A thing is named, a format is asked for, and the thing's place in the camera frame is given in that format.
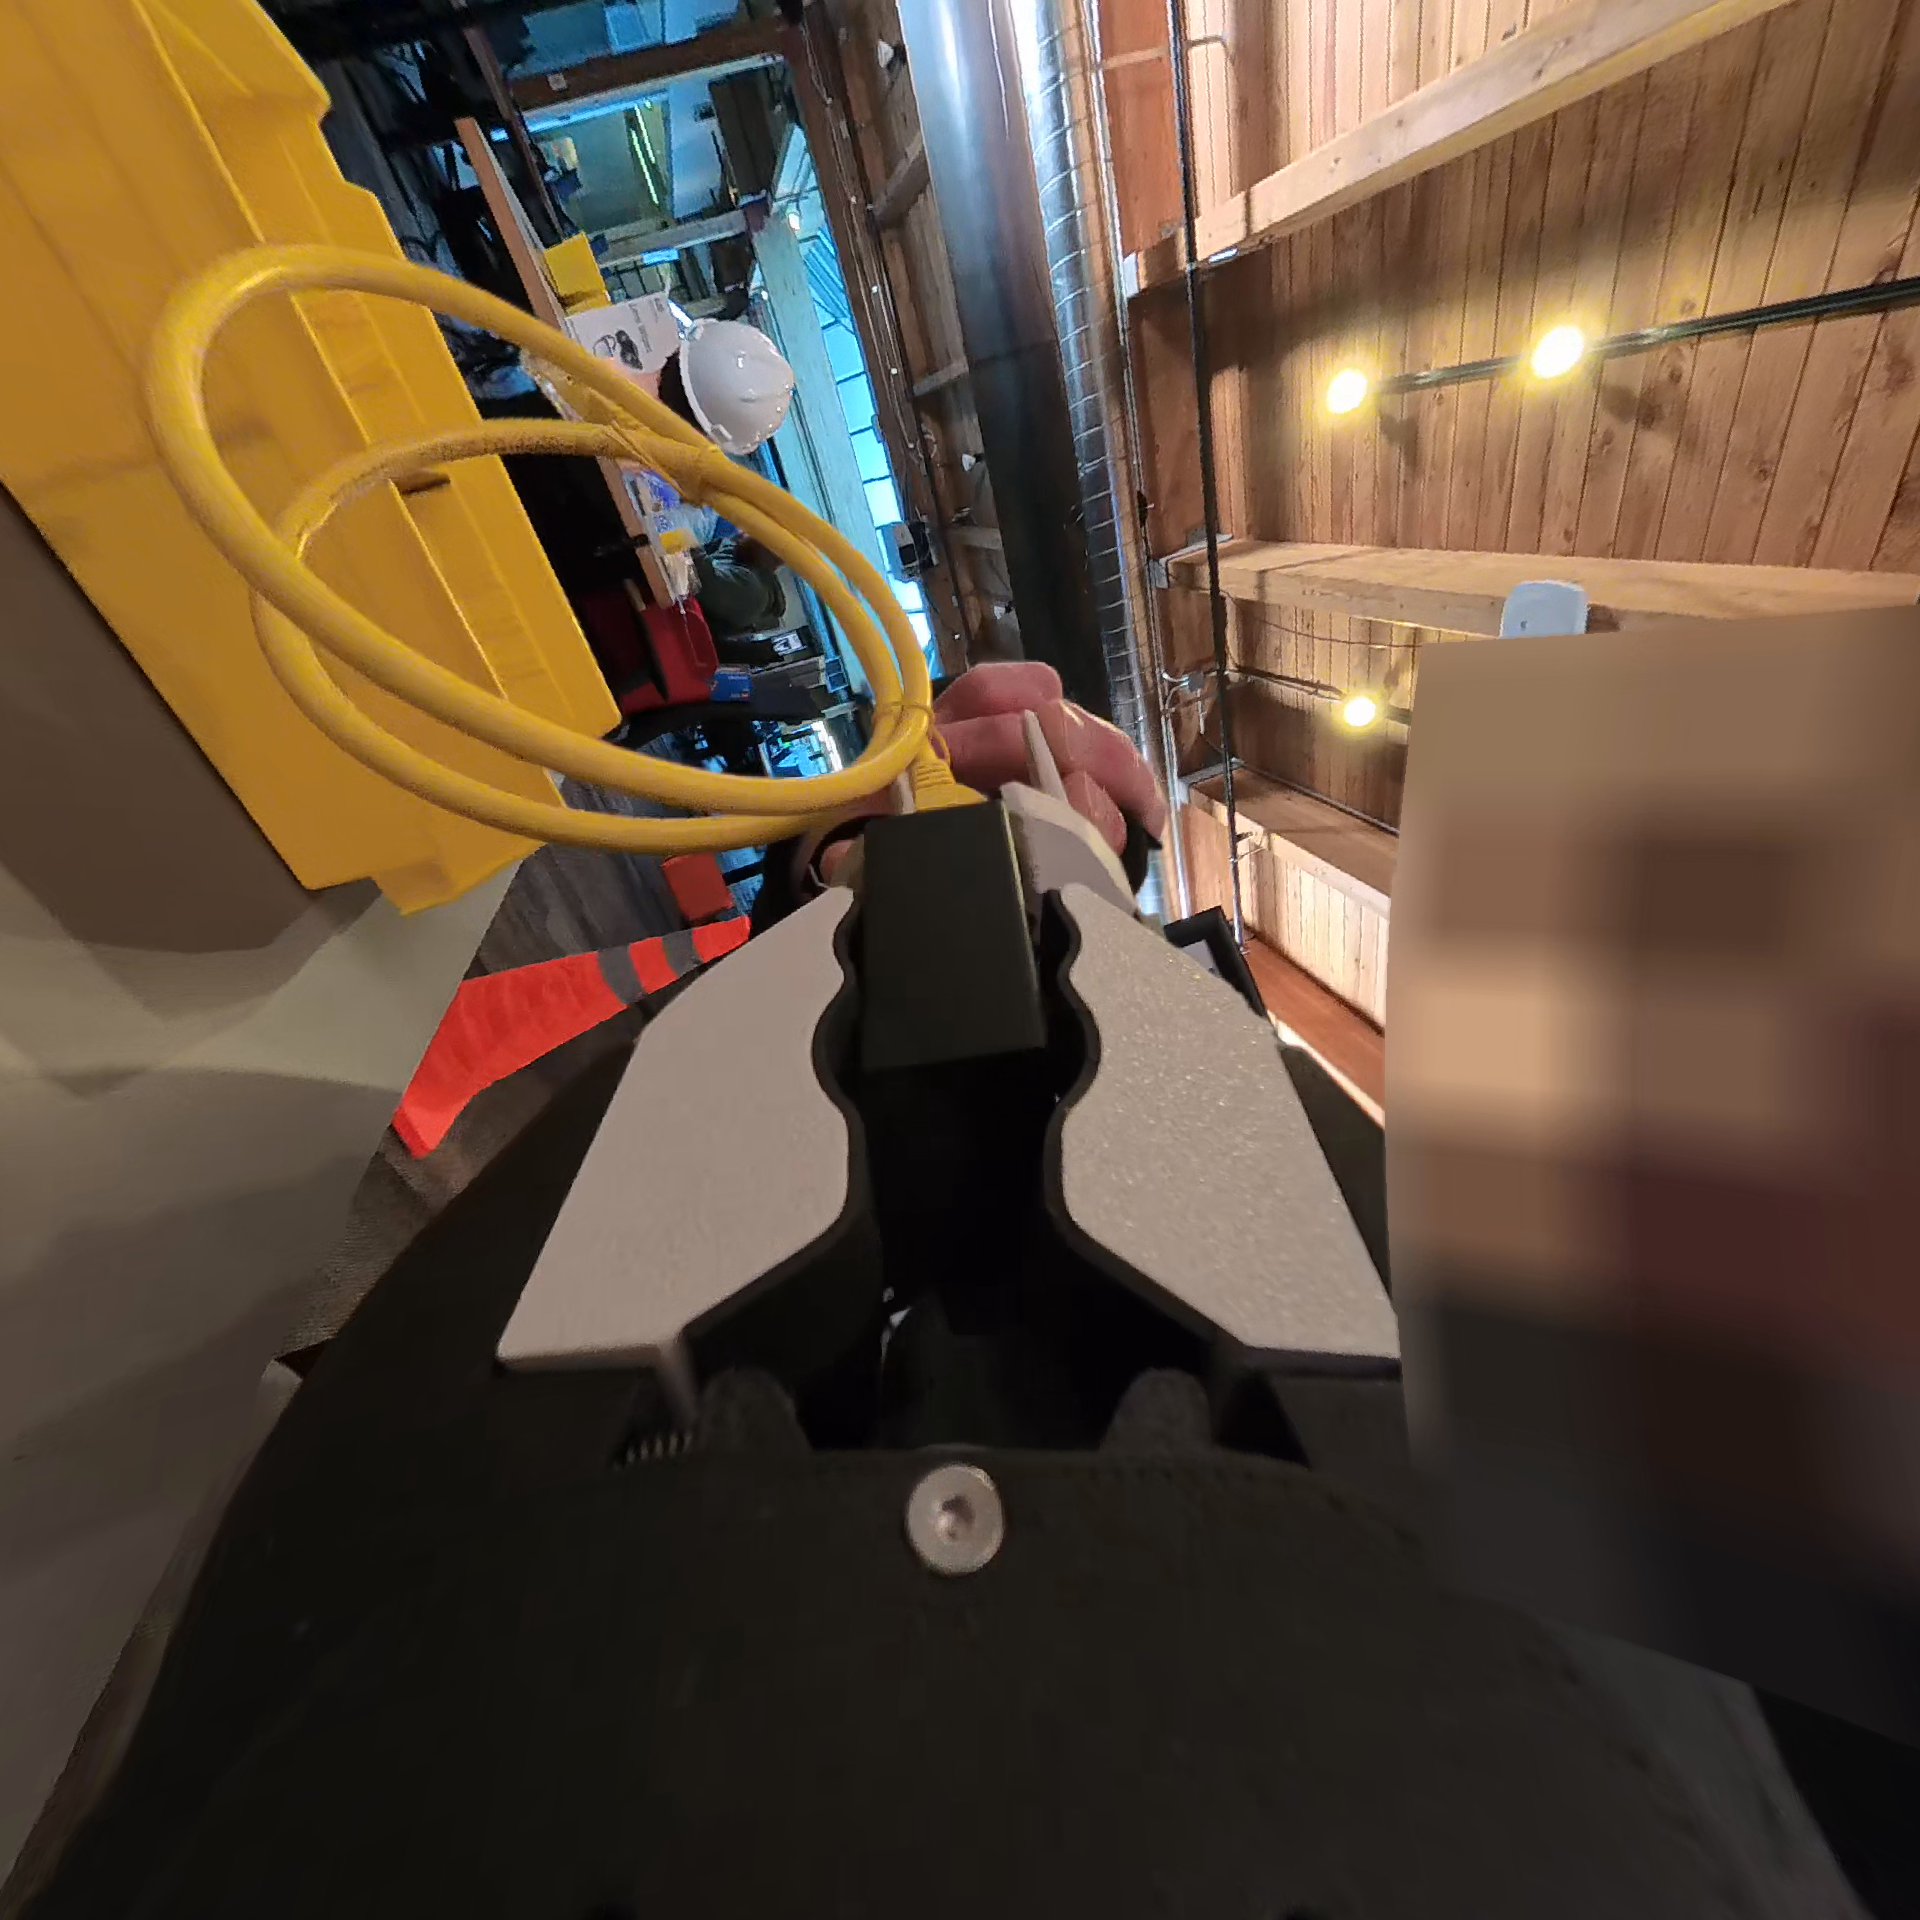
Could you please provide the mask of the orange reflective vest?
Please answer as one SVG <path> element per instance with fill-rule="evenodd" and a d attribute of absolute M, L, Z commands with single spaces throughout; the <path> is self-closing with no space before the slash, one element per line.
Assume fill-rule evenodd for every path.
<path fill-rule="evenodd" d="M 392 1130 L 413 1162 L 518 1071 L 625 1011 L 652 1011 L 747 942 L 747 917 L 463 980 L 404 1086 Z"/>

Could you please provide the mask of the metal ventilation duct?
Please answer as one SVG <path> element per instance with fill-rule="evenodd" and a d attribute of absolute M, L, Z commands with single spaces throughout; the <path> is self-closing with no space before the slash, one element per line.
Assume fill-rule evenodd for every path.
<path fill-rule="evenodd" d="M 900 4 L 1011 595 L 1053 668 L 1167 782 L 1089 4 Z"/>

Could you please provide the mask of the red bag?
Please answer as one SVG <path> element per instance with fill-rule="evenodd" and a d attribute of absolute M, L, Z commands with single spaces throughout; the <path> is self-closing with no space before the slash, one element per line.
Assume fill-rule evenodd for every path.
<path fill-rule="evenodd" d="M 719 654 L 697 603 L 655 606 L 625 582 L 586 591 L 573 611 L 620 718 L 710 701 Z"/>

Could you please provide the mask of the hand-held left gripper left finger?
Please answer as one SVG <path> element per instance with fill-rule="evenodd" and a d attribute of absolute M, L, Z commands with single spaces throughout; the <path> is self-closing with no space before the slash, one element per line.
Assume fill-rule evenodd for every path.
<path fill-rule="evenodd" d="M 874 1357 L 881 1245 L 834 1064 L 853 917 L 821 894 L 647 1026 L 498 1337 L 506 1370 L 640 1370 L 692 1414 L 734 1369 L 817 1409 Z"/>

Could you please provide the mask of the white product box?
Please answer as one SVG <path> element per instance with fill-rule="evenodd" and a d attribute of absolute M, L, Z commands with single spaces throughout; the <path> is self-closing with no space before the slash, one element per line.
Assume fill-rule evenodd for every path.
<path fill-rule="evenodd" d="M 671 295 L 640 295 L 569 312 L 566 332 L 630 377 L 656 377 L 681 351 L 681 319 Z"/>

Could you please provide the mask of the yellow plastic bin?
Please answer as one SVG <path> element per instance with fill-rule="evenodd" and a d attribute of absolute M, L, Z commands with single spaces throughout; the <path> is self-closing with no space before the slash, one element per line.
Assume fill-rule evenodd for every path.
<path fill-rule="evenodd" d="M 167 300 L 262 244 L 401 261 L 337 170 L 327 91 L 258 4 L 3 4 L 3 483 L 298 882 L 462 898 L 530 842 L 354 764 L 281 693 L 250 594 L 158 466 L 141 403 Z M 368 446 L 480 426 L 427 312 L 252 306 L 207 367 L 220 453 L 262 517 Z M 427 660 L 546 723 L 616 713 L 498 460 L 380 488 L 309 551 Z"/>

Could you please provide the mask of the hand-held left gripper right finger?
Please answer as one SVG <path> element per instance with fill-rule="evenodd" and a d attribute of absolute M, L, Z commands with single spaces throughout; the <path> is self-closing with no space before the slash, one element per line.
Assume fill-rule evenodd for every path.
<path fill-rule="evenodd" d="M 1089 886 L 1043 898 L 1043 936 L 1078 1046 L 1043 1135 L 1053 1315 L 1101 1398 L 1397 1386 L 1397 1308 L 1270 1017 Z"/>

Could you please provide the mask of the black network switch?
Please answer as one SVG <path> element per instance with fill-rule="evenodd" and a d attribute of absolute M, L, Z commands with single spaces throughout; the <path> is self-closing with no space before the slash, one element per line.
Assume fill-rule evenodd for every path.
<path fill-rule="evenodd" d="M 996 803 L 861 841 L 853 1102 L 887 1286 L 983 1334 L 1027 1275 L 1053 1075 L 1018 854 Z"/>

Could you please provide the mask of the white hard hat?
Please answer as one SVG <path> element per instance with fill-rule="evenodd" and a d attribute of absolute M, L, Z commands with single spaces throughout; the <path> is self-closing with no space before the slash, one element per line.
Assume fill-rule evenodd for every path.
<path fill-rule="evenodd" d="M 750 322 L 703 319 L 681 339 L 684 405 L 700 432 L 732 460 L 775 438 L 794 399 L 794 370 Z"/>

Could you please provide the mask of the person's right hand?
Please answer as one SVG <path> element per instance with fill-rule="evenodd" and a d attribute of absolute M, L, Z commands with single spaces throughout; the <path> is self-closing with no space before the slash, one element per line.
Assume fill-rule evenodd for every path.
<path fill-rule="evenodd" d="M 1129 831 L 1157 842 L 1167 803 L 1147 759 L 1113 723 L 1068 698 L 1058 673 L 1039 660 L 988 660 L 958 676 L 933 705 L 954 779 L 979 794 L 1030 779 L 1027 728 L 1043 733 L 1068 806 L 1113 854 Z"/>

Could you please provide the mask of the black lighting track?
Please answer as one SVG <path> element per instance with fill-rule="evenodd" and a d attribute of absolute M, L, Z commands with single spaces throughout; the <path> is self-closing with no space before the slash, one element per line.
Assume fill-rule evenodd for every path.
<path fill-rule="evenodd" d="M 1818 322 L 1859 319 L 1875 315 L 1893 315 L 1897 310 L 1916 306 L 1916 277 L 1880 280 L 1859 288 L 1836 288 L 1818 295 L 1798 295 L 1785 300 L 1765 300 L 1759 306 L 1739 306 L 1715 315 L 1696 315 L 1688 319 L 1659 322 L 1649 327 L 1620 330 L 1609 336 L 1588 336 L 1590 355 L 1578 365 L 1590 367 L 1597 363 L 1615 363 L 1621 358 L 1652 355 L 1667 347 L 1704 344 L 1714 339 L 1751 336 L 1770 327 L 1810 327 Z M 1490 355 L 1474 363 L 1454 363 L 1430 370 L 1393 373 L 1379 381 L 1379 399 L 1404 397 L 1454 386 L 1472 386 L 1479 381 L 1502 381 L 1509 377 L 1525 377 L 1525 355 Z"/>

